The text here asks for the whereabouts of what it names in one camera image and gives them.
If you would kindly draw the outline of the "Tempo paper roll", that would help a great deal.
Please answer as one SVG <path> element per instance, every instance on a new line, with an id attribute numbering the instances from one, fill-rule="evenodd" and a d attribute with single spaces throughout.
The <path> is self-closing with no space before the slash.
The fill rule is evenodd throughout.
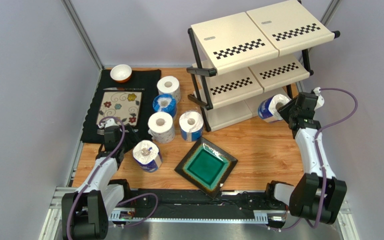
<path id="1" fill-rule="evenodd" d="M 291 99 L 283 94 L 276 94 L 261 102 L 258 107 L 258 116 L 266 123 L 282 121 L 278 109 L 286 105 Z"/>

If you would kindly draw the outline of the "dark blue roll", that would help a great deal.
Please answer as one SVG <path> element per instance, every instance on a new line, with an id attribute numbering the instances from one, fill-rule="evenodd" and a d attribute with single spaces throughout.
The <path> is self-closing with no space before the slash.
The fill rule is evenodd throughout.
<path id="1" fill-rule="evenodd" d="M 140 168 L 147 173 L 157 171 L 163 163 L 160 149 L 150 140 L 140 141 L 133 148 L 132 156 Z"/>

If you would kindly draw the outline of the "dotted white paper roll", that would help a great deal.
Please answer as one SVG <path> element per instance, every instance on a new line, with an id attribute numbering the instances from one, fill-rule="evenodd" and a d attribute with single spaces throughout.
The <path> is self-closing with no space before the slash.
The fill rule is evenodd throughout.
<path id="1" fill-rule="evenodd" d="M 148 119 L 148 133 L 152 139 L 167 144 L 175 138 L 173 118 L 166 112 L 155 112 Z"/>

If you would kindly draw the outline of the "blue paper roll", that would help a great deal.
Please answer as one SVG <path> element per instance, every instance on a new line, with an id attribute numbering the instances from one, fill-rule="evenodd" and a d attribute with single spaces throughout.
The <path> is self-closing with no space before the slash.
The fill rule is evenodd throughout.
<path id="1" fill-rule="evenodd" d="M 177 116 L 177 100 L 171 94 L 160 94 L 154 98 L 152 108 L 155 113 L 165 112 L 173 119 Z"/>

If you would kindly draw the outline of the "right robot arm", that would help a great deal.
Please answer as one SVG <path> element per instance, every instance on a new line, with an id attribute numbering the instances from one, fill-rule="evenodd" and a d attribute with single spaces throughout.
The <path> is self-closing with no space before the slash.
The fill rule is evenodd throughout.
<path id="1" fill-rule="evenodd" d="M 336 177 L 325 154 L 323 128 L 314 119 L 319 99 L 315 93 L 300 92 L 277 110 L 298 145 L 304 174 L 296 186 L 273 180 L 266 185 L 266 193 L 288 206 L 292 216 L 331 225 L 343 204 L 347 184 Z"/>

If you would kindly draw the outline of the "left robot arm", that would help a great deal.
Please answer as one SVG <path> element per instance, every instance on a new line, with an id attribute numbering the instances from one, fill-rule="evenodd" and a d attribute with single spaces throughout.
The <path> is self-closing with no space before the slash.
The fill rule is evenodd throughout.
<path id="1" fill-rule="evenodd" d="M 140 142 L 138 131 L 126 126 L 106 126 L 92 171 L 74 192 L 61 200 L 64 240 L 103 240 L 109 231 L 109 214 L 125 197 L 128 183 L 113 180 L 124 154 Z"/>

